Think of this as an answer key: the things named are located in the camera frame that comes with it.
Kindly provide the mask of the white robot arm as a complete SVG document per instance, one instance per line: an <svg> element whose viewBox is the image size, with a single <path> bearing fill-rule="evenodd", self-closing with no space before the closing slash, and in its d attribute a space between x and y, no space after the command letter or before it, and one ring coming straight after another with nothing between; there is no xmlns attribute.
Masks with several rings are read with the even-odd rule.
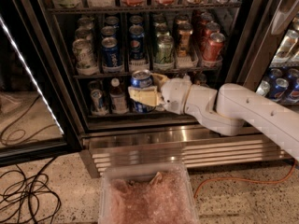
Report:
<svg viewBox="0 0 299 224"><path fill-rule="evenodd" d="M154 84L148 88L130 86L130 98L193 116L202 126L226 136L239 134L243 124L248 123L299 161L298 113L233 83L215 90L195 85L186 77L153 77Z"/></svg>

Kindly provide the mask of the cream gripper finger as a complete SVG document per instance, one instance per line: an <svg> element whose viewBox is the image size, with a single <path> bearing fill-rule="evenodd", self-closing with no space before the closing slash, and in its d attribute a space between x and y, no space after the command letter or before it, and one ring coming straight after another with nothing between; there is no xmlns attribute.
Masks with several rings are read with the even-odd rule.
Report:
<svg viewBox="0 0 299 224"><path fill-rule="evenodd" d="M152 78L153 78L153 84L157 87L158 90L168 80L168 77L166 75L163 75L163 74L152 73L151 75L152 75Z"/></svg>
<svg viewBox="0 0 299 224"><path fill-rule="evenodd" d="M158 92L156 86L147 88L135 88L130 86L128 92L131 99L143 105L157 106L164 102L163 96Z"/></svg>

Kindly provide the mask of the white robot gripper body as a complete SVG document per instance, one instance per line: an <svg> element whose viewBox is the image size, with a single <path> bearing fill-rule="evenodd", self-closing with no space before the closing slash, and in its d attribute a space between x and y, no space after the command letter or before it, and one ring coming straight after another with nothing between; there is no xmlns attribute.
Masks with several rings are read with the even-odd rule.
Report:
<svg viewBox="0 0 299 224"><path fill-rule="evenodd" d="M184 113L184 105L192 83L187 78L172 78L167 80L162 88L164 109L178 115Z"/></svg>

